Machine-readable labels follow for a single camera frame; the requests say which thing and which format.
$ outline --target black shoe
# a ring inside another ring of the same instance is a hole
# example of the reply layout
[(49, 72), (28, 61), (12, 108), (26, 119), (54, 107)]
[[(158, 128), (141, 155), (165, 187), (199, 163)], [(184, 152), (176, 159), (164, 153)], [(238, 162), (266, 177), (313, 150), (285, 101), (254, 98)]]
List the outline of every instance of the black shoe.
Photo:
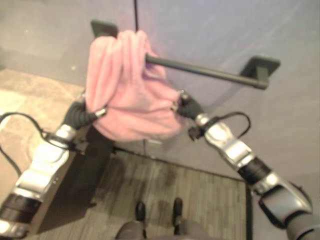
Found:
[(177, 197), (174, 200), (173, 211), (172, 211), (173, 226), (177, 225), (177, 218), (182, 216), (182, 207), (183, 207), (182, 199), (180, 197)]
[(143, 223), (146, 220), (146, 205), (143, 201), (138, 201), (135, 205), (135, 219)]

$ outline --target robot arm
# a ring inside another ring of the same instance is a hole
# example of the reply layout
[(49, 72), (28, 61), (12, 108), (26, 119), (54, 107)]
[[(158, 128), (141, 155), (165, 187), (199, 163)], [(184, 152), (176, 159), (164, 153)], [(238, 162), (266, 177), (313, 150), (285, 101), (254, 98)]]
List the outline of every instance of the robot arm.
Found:
[(226, 124), (218, 117), (210, 119), (190, 96), (182, 94), (177, 112), (194, 120), (196, 127), (189, 130), (190, 137), (204, 137), (219, 152), (260, 196), (261, 209), (274, 226), (286, 229), (289, 240), (316, 239), (319, 218), (313, 215), (312, 203), (302, 189), (271, 170)]
[(36, 148), (32, 163), (19, 177), (0, 208), (0, 239), (23, 238), (30, 223), (45, 200), (50, 187), (56, 183), (57, 171), (74, 148), (77, 130), (106, 114), (103, 108), (86, 113), (82, 94), (68, 109), (60, 127)]

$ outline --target floor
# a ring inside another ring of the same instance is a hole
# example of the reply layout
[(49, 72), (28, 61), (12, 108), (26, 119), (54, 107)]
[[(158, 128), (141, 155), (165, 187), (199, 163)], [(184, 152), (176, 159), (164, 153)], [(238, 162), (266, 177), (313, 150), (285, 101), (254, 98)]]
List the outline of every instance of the floor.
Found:
[[(59, 125), (81, 91), (79, 86), (0, 70), (0, 111), (28, 113), (48, 131)], [(0, 125), (1, 147), (22, 170), (30, 164), (39, 141), (36, 130), (21, 117), (12, 117)], [(16, 180), (17, 175), (1, 155), (0, 202)], [(146, 203), (149, 237), (172, 234), (175, 197), (184, 200), (183, 215), (201, 223), (212, 237), (246, 239), (246, 190), (242, 181), (121, 151), (108, 162), (93, 199), (96, 206), (83, 219), (28, 239), (113, 239), (120, 226), (134, 218), (137, 200)]]
[(138, 200), (146, 204), (147, 236), (172, 235), (175, 197), (183, 199), (184, 217), (199, 222), (210, 236), (246, 239), (242, 181), (118, 151), (96, 190), (96, 206), (83, 219), (28, 240), (113, 239), (123, 223), (134, 219)]

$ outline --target wire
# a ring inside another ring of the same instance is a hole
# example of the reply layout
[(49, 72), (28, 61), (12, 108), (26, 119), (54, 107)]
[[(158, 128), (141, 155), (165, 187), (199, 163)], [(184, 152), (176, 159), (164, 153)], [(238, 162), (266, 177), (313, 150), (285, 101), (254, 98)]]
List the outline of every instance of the wire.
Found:
[[(2, 115), (0, 115), (0, 124), (1, 122), (6, 118), (6, 117), (9, 117), (11, 115), (20, 115), (20, 116), (23, 116), (27, 119), (29, 119), (32, 124), (35, 126), (35, 128), (37, 129), (37, 131), (39, 132), (41, 138), (46, 141), (47, 143), (55, 146), (55, 147), (58, 147), (58, 148), (61, 148), (61, 149), (65, 149), (65, 150), (75, 150), (74, 148), (69, 148), (69, 147), (61, 147), (61, 146), (58, 146), (58, 145), (55, 145), (54, 143), (48, 141), (47, 139), (47, 136), (49, 136), (51, 133), (48, 132), (48, 131), (45, 131), (43, 130), (40, 125), (38, 124), (38, 122), (33, 118), (31, 117), (30, 115), (28, 114), (25, 114), (25, 113), (22, 113), (22, 112), (6, 112)], [(20, 168), (18, 167), (18, 165), (16, 164), (16, 162), (1, 148), (1, 145), (0, 145), (0, 153), (3, 154), (3, 156), (5, 157), (5, 159), (11, 164), (11, 166), (14, 168), (14, 170), (16, 171), (16, 173), (18, 174), (18, 176), (21, 176), (22, 172), (20, 170)]]
[(242, 136), (244, 136), (251, 128), (251, 120), (250, 120), (250, 117), (247, 114), (245, 114), (242, 111), (233, 111), (233, 112), (227, 113), (226, 115), (219, 116), (217, 121), (221, 121), (223, 119), (228, 119), (228, 118), (231, 118), (231, 117), (234, 117), (234, 116), (244, 116), (247, 119), (247, 122), (248, 122), (248, 126), (246, 127), (246, 129), (238, 136), (238, 139), (239, 139)]

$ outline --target floor mat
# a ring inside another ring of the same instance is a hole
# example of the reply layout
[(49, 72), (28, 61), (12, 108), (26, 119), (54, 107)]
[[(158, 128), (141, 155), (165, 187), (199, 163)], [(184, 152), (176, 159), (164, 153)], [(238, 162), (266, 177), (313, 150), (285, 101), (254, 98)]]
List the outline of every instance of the floor mat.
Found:
[(222, 177), (118, 151), (111, 157), (85, 217), (29, 240), (114, 239), (134, 219), (135, 204), (146, 204), (147, 236), (172, 235), (172, 207), (183, 199), (183, 216), (199, 222), (210, 236), (246, 239), (246, 186)]

